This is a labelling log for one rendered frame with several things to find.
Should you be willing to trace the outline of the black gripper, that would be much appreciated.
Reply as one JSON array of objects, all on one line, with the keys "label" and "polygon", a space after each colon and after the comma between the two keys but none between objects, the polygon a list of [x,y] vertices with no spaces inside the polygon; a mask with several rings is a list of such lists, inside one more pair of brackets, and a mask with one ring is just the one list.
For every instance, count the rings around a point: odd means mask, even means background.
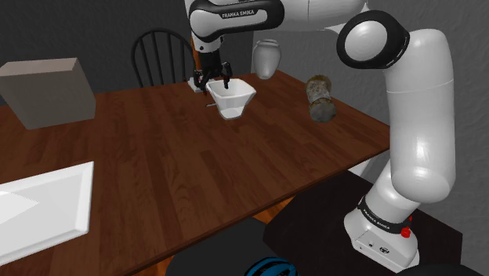
[{"label": "black gripper", "polygon": [[195,70],[193,75],[194,85],[200,91],[205,91],[206,84],[210,77],[223,77],[223,86],[229,89],[230,78],[233,75],[230,63],[221,62],[219,50],[209,53],[198,53],[201,63],[201,70]]}]

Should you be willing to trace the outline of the white square bowl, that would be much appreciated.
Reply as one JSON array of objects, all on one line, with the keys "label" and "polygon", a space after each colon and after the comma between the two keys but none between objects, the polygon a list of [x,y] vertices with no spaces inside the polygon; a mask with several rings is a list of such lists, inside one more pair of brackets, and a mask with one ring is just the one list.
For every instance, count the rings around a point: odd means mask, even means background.
[{"label": "white square bowl", "polygon": [[209,81],[206,90],[211,94],[220,115],[231,120],[242,116],[245,106],[256,94],[256,90],[239,78],[232,78],[225,88],[223,80]]}]

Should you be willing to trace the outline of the white ceramic vase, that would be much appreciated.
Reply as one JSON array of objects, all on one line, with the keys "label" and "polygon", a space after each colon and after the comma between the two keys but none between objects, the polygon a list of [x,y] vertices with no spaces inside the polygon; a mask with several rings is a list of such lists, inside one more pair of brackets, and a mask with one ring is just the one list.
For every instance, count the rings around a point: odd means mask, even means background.
[{"label": "white ceramic vase", "polygon": [[273,77],[281,62],[281,48],[276,40],[258,40],[253,48],[253,68],[262,80]]}]

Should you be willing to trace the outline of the black spindle chair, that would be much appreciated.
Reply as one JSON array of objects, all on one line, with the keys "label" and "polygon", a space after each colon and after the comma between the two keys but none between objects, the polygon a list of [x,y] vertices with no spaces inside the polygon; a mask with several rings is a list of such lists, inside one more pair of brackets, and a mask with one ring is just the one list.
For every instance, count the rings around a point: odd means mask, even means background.
[{"label": "black spindle chair", "polygon": [[190,43],[181,34],[163,27],[139,35],[130,56],[140,88],[186,82],[196,68]]}]

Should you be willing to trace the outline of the brown wooden table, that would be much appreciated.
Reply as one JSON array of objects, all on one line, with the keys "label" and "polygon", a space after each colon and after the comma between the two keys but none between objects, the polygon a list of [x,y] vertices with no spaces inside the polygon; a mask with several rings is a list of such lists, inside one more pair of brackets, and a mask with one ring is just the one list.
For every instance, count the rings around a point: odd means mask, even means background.
[{"label": "brown wooden table", "polygon": [[234,120],[185,83],[99,93],[94,119],[36,130],[0,107],[0,183],[94,163],[89,232],[0,276],[128,276],[389,147],[388,125],[343,102],[313,122],[283,72],[244,80],[256,94]]}]

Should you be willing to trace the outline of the rusty brown can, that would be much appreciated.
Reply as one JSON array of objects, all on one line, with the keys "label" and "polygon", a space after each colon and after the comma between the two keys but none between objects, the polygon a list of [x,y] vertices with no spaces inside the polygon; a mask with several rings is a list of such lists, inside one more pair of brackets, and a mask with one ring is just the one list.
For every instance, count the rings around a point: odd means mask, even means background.
[{"label": "rusty brown can", "polygon": [[329,122],[337,113],[331,99],[331,80],[320,74],[306,82],[306,95],[309,101],[309,113],[314,122]]}]

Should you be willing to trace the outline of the grey beige box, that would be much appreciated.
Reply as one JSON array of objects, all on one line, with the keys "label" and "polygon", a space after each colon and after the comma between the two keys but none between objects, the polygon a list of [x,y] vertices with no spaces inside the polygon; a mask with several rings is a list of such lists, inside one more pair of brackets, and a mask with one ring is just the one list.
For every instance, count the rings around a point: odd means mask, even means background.
[{"label": "grey beige box", "polygon": [[95,118],[96,98],[77,58],[8,62],[0,96],[28,130]]}]

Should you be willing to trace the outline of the dark robot stand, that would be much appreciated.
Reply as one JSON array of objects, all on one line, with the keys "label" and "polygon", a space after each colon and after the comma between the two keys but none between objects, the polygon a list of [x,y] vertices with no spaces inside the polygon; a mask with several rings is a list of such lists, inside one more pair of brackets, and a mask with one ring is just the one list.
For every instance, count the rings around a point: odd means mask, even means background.
[{"label": "dark robot stand", "polygon": [[[345,172],[296,195],[267,224],[263,240],[300,276],[396,276],[351,245],[344,216],[372,185]],[[462,234],[420,210],[413,213],[420,264],[445,263],[434,276],[470,276],[461,266]]]}]

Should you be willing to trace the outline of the blue black round object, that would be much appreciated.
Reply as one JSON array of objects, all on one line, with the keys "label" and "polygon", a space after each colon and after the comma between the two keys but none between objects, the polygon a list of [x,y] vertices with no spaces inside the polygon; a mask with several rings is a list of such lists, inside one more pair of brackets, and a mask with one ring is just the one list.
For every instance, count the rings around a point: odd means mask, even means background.
[{"label": "blue black round object", "polygon": [[243,276],[300,276],[295,265],[284,258],[269,256],[252,264]]}]

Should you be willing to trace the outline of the white rectangular tray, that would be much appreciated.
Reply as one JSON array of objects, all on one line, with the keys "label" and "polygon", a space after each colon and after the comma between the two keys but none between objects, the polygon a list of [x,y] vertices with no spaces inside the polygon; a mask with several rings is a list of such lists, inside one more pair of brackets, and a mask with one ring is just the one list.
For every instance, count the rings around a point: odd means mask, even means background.
[{"label": "white rectangular tray", "polygon": [[0,266],[89,232],[94,163],[0,184]]}]

